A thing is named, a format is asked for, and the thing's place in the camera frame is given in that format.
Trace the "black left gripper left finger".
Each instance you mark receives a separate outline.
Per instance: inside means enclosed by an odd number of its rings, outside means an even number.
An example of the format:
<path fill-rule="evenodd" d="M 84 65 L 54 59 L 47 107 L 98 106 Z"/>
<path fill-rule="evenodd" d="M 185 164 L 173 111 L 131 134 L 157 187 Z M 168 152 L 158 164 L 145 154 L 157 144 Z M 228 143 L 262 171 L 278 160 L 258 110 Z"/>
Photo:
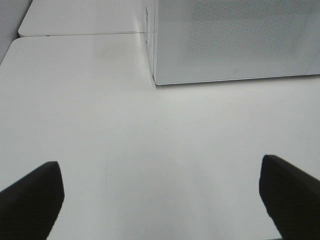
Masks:
<path fill-rule="evenodd" d="M 40 165 L 0 192 L 0 238 L 46 240 L 64 198 L 59 163 Z"/>

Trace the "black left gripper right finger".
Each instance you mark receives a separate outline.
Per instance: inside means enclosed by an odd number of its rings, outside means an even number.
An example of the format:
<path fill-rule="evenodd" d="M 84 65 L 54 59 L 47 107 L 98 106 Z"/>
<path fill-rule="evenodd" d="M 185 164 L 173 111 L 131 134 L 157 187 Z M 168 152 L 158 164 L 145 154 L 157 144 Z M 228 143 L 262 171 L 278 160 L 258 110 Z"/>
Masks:
<path fill-rule="evenodd" d="M 259 195 L 282 239 L 320 238 L 318 179 L 276 155 L 265 155 Z"/>

